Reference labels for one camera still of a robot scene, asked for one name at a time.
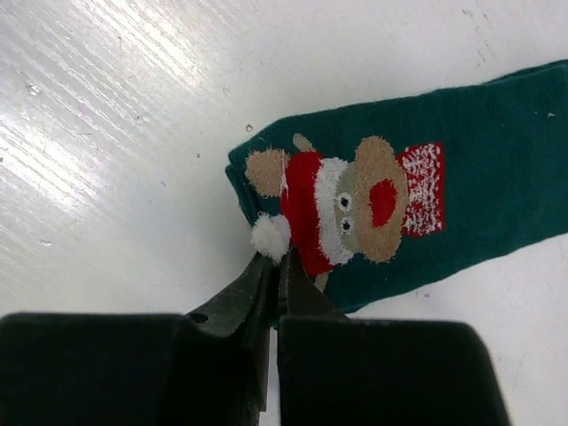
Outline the dark green reindeer sock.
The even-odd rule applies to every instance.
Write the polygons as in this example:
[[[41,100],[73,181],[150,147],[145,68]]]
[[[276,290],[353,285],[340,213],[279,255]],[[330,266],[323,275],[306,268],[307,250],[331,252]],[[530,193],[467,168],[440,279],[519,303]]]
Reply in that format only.
[[[226,175],[273,261],[345,312],[567,230],[567,63],[278,120]]]

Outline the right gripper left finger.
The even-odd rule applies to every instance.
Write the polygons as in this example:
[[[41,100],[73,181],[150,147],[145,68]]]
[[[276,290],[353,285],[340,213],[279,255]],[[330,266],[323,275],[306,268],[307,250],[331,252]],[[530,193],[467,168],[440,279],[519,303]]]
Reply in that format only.
[[[256,425],[272,264],[186,314],[20,312],[1,320],[4,425]]]

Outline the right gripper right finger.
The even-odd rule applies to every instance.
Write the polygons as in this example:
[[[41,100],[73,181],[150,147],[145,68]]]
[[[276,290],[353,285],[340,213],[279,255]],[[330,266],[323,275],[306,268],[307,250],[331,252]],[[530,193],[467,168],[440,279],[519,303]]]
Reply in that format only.
[[[350,319],[299,254],[280,264],[284,425],[507,425],[489,352],[462,322]]]

